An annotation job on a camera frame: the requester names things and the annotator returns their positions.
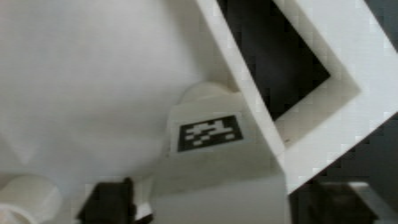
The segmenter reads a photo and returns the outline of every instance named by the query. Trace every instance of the white frame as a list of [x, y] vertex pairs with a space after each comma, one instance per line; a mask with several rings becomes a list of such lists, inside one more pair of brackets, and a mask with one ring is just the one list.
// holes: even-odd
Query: white frame
[[274, 122], [217, 1], [198, 3], [292, 193], [398, 111], [397, 51], [363, 0], [276, 0], [331, 78]]

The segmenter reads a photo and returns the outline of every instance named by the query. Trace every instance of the black and white qr marker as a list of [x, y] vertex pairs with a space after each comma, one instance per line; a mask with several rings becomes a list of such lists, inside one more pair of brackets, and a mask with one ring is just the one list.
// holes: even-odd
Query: black and white qr marker
[[228, 144], [244, 139], [235, 115], [180, 127], [178, 152]]
[[157, 223], [287, 224], [285, 173], [242, 93], [200, 84], [171, 110], [168, 130], [152, 196]]

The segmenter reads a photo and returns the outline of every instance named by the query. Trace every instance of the black component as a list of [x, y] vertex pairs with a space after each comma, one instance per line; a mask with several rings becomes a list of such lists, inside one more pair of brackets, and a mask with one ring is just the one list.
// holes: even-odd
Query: black component
[[312, 181], [299, 193], [299, 198], [292, 198], [296, 224], [376, 223], [377, 214], [347, 183]]
[[79, 214], [82, 224], [146, 224], [153, 217], [136, 222], [137, 206], [134, 201], [134, 181], [100, 183]]
[[272, 0], [217, 0], [272, 118], [331, 77]]

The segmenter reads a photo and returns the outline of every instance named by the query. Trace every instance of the cylindrical part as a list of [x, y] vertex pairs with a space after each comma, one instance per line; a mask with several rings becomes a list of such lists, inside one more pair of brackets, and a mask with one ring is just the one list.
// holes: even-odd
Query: cylindrical part
[[18, 177], [0, 191], [0, 224], [50, 221], [61, 205], [61, 191], [52, 181], [41, 176]]

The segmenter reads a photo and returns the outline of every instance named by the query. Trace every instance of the black gap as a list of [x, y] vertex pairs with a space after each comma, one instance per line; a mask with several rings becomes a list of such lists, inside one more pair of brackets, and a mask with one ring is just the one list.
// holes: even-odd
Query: black gap
[[272, 0], [219, 0], [274, 120], [331, 77]]
[[398, 50], [398, 1], [365, 0], [365, 2], [370, 6], [395, 49]]

